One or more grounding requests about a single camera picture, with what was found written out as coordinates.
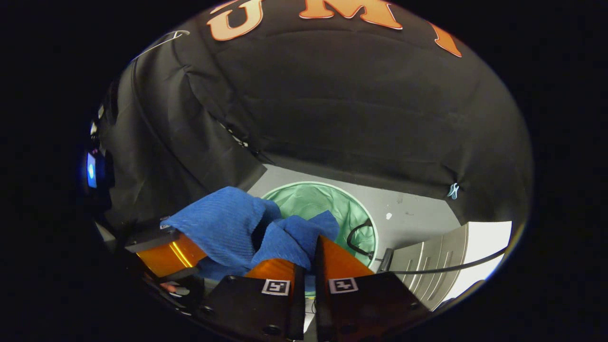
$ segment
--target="green laundry basket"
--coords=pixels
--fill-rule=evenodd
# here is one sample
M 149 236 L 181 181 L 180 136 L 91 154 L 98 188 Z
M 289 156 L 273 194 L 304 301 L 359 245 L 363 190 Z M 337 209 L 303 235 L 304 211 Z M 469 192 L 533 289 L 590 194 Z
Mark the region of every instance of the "green laundry basket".
M 305 181 L 276 188 L 262 198 L 276 203 L 283 218 L 298 215 L 309 220 L 329 210 L 340 226 L 340 232 L 334 242 L 368 267 L 376 258 L 378 249 L 376 225 L 363 204 L 348 192 L 329 184 Z M 353 249 L 347 243 L 349 234 L 368 220 L 371 226 L 362 226 L 352 234 L 350 245 L 355 247 Z M 306 292 L 309 298 L 314 295 L 313 291 Z

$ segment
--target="small white tag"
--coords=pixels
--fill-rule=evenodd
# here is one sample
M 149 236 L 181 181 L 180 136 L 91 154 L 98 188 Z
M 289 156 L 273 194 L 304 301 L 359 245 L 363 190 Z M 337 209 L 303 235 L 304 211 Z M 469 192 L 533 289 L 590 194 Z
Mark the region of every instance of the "small white tag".
M 354 278 L 330 279 L 330 293 L 346 293 L 359 291 Z
M 262 293 L 275 296 L 287 296 L 289 294 L 289 285 L 291 281 L 277 281 L 267 279 L 262 289 Z

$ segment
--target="blue towel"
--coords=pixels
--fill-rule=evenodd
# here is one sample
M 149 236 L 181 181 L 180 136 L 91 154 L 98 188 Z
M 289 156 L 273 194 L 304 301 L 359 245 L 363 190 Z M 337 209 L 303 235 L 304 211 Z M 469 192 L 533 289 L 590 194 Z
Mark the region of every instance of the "blue towel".
M 207 253 L 198 276 L 218 281 L 228 274 L 244 276 L 261 261 L 281 258 L 307 270 L 306 291 L 314 291 L 311 270 L 319 235 L 335 240 L 340 230 L 330 211 L 308 221 L 281 219 L 274 202 L 234 187 L 192 203 L 161 224 L 180 230 Z

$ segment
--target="orange letter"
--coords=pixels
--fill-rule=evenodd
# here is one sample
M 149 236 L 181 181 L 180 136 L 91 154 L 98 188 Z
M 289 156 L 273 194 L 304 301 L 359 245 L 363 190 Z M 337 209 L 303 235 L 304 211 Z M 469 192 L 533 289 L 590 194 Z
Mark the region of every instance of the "orange letter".
M 462 54 L 460 53 L 460 51 L 458 51 L 458 48 L 456 47 L 456 43 L 452 39 L 452 36 L 450 36 L 449 33 L 445 32 L 444 30 L 440 29 L 439 27 L 437 27 L 431 23 L 429 23 L 429 24 L 433 27 L 433 30 L 435 30 L 435 33 L 437 34 L 437 39 L 435 40 L 437 45 L 439 45 L 439 47 L 450 52 L 452 55 L 454 55 L 456 57 L 462 57 Z
M 325 8 L 325 4 L 331 5 L 344 18 L 352 18 L 361 9 L 365 13 L 361 19 L 368 23 L 390 27 L 401 30 L 403 26 L 395 21 L 393 12 L 390 11 L 389 3 L 381 0 L 306 0 L 306 10 L 300 13 L 300 18 L 331 18 L 334 12 Z
M 217 10 L 233 2 L 234 1 L 219 6 L 211 11 L 211 13 L 215 13 Z M 230 24 L 228 23 L 228 15 L 232 13 L 232 10 L 220 13 L 218 16 L 209 20 L 207 25 L 211 27 L 211 36 L 215 40 L 231 40 L 256 28 L 262 21 L 263 16 L 261 2 L 262 0 L 249 0 L 238 7 L 240 9 L 245 9 L 245 13 L 247 14 L 247 20 L 239 27 L 230 27 Z

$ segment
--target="gray floor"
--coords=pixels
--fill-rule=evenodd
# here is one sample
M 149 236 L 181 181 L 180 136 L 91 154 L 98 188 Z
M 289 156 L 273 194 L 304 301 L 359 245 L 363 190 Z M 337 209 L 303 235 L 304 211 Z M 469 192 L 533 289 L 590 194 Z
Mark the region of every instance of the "gray floor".
M 357 198 L 376 224 L 377 259 L 382 258 L 386 248 L 406 247 L 460 227 L 456 216 L 443 200 L 329 180 L 272 165 L 265 166 L 268 171 L 249 190 L 249 194 L 255 197 L 262 197 L 285 184 L 317 181 L 337 186 Z M 375 261 L 370 268 L 377 271 L 379 265 L 380 261 Z

